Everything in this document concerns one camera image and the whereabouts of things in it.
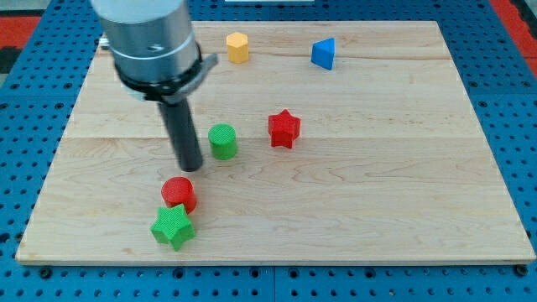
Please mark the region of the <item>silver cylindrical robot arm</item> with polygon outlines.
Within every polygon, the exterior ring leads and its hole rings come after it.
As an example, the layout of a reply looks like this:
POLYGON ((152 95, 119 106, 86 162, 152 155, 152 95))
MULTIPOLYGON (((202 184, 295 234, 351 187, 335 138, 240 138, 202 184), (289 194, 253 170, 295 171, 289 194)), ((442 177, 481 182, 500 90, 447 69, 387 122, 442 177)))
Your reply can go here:
POLYGON ((218 64, 203 57, 186 0, 91 0, 122 83, 148 101, 175 104, 218 64))

